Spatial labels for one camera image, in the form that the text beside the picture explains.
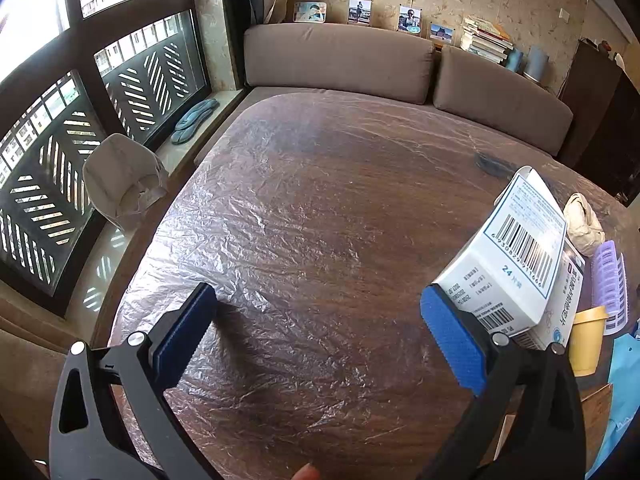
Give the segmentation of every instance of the cardboard packaging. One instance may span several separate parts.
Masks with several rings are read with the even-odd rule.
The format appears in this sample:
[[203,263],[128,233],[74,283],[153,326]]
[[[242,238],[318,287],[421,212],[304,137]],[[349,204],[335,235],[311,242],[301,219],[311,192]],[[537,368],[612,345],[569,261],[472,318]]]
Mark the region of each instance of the cardboard packaging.
[[584,279],[584,259],[566,238],[558,275],[540,323],[513,339],[524,348],[545,350],[554,341],[566,348]]
[[519,334],[542,319],[565,235],[566,221],[556,200],[539,174],[524,166],[434,283],[490,333]]

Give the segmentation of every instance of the blue gripper pad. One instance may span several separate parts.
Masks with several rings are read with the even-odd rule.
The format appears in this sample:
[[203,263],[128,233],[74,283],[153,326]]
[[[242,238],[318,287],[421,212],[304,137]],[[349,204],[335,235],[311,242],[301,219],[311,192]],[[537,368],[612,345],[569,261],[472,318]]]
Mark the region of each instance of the blue gripper pad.
[[460,314],[473,314],[458,311],[437,285],[430,285],[423,290],[420,314],[458,384],[470,388],[476,396],[480,395],[486,383],[485,355],[460,320]]
[[154,386],[160,391],[177,386],[218,309],[216,292],[199,284],[179,310],[165,312],[149,333]]

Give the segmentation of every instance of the metal bolt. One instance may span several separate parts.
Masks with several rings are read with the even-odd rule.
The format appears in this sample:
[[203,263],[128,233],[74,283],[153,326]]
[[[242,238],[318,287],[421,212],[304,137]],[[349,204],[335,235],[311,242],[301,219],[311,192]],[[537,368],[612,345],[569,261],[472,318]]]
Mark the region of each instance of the metal bolt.
[[509,344],[509,338],[502,332],[496,332],[491,336],[491,340],[496,346],[507,346]]
[[81,354],[84,351],[84,343],[82,341],[76,341],[71,345],[71,353],[73,355]]
[[551,343],[551,351],[556,355],[564,355],[564,346],[554,341]]
[[131,346],[138,346],[145,340],[144,332],[134,332],[129,337],[127,337],[127,343]]

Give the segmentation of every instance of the photograph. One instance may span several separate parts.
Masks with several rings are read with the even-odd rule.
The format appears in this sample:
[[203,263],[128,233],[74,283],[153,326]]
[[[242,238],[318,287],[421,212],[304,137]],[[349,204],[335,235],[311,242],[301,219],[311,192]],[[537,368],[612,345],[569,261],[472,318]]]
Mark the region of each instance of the photograph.
[[400,6],[400,18],[398,19],[398,30],[405,30],[411,34],[420,34],[420,13],[422,9]]
[[293,6],[293,21],[299,23],[324,23],[326,3],[296,2]]
[[371,0],[349,0],[347,23],[369,25],[371,21]]
[[453,33],[453,28],[445,27],[444,25],[438,25],[437,23],[431,23],[429,39],[440,41],[442,43],[452,44]]

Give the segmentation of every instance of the brown sofa cushion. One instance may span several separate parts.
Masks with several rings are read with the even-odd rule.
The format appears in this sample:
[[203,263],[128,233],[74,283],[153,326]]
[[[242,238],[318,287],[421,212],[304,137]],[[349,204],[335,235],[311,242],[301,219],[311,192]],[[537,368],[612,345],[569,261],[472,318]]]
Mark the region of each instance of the brown sofa cushion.
[[442,49],[433,104],[551,155],[558,154],[574,117],[563,102],[531,81],[451,46]]
[[244,34],[251,86],[344,90],[423,104],[432,66],[431,41],[379,28],[280,23]]

